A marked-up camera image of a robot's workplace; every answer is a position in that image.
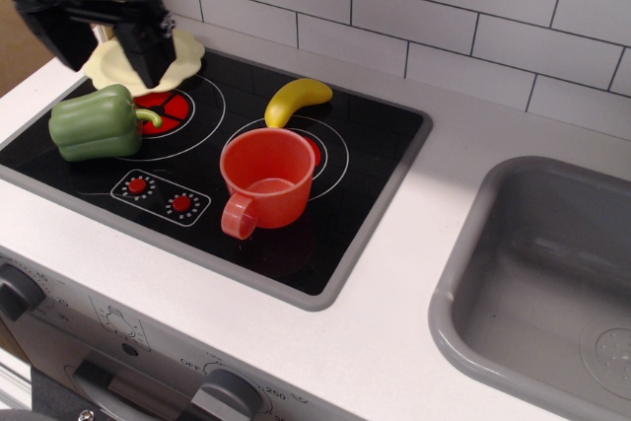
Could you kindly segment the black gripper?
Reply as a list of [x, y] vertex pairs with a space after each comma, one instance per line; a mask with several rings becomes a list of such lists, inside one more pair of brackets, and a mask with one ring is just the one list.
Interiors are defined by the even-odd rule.
[[[113, 28], [132, 69], [148, 89], [160, 84], [176, 59], [175, 21], [162, 0], [22, 2], [32, 11], [21, 13], [26, 25], [62, 64], [73, 71], [80, 71], [97, 47], [91, 27], [77, 22]], [[63, 13], [42, 11], [50, 7], [61, 8], [71, 20]]]

